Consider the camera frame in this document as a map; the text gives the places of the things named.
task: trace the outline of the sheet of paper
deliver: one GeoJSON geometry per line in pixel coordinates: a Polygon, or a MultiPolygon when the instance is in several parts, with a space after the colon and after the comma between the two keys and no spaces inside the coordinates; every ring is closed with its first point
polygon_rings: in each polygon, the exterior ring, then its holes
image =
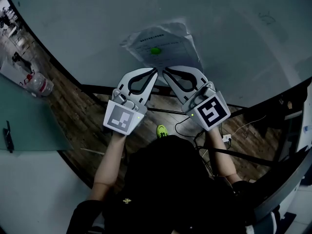
{"type": "Polygon", "coordinates": [[[183,65],[202,71],[193,38],[181,22],[166,23],[132,33],[121,46],[145,67],[156,67],[161,71],[165,67],[183,65]],[[160,49],[160,53],[152,54],[152,48],[160,49]]]}

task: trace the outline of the green lid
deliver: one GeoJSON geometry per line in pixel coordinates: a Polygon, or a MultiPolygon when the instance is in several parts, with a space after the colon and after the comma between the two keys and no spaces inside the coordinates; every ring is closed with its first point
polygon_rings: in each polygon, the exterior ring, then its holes
{"type": "Polygon", "coordinates": [[[161,49],[159,49],[159,48],[151,48],[151,53],[153,55],[159,55],[160,52],[161,52],[161,49]]]}

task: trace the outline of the white power adapter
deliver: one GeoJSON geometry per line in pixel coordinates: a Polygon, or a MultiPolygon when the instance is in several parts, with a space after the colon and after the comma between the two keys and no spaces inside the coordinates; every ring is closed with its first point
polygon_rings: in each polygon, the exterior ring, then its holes
{"type": "Polygon", "coordinates": [[[230,139],[231,139],[231,135],[224,135],[222,138],[223,142],[228,142],[230,141],[230,139]]]}

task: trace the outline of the neon yellow shoe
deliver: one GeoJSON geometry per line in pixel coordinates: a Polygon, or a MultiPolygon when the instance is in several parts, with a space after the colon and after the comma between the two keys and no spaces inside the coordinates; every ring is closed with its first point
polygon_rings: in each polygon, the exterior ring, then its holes
{"type": "Polygon", "coordinates": [[[168,136],[167,128],[164,125],[157,126],[157,138],[168,136]]]}

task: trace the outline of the gold bee emblem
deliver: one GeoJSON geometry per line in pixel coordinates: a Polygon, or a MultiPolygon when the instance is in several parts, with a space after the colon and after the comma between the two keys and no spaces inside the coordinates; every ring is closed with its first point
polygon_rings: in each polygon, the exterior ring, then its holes
{"type": "Polygon", "coordinates": [[[131,200],[130,200],[130,199],[128,199],[128,198],[126,198],[126,199],[124,199],[124,200],[123,200],[123,202],[125,202],[125,203],[126,203],[126,205],[127,205],[127,204],[129,204],[129,203],[131,202],[131,200]]]}

